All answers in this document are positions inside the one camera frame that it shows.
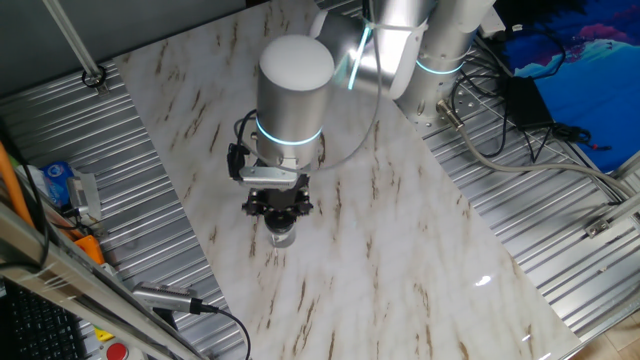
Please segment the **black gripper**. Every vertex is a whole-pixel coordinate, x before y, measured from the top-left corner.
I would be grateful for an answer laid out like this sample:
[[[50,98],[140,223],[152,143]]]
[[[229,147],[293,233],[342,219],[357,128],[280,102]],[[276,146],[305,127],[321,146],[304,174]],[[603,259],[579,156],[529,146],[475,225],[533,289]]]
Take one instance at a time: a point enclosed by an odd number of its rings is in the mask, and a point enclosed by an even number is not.
[[[308,185],[309,177],[301,175],[294,187],[288,190],[250,190],[241,208],[248,216],[260,216],[270,212],[291,213],[294,217],[306,216],[314,208]]]

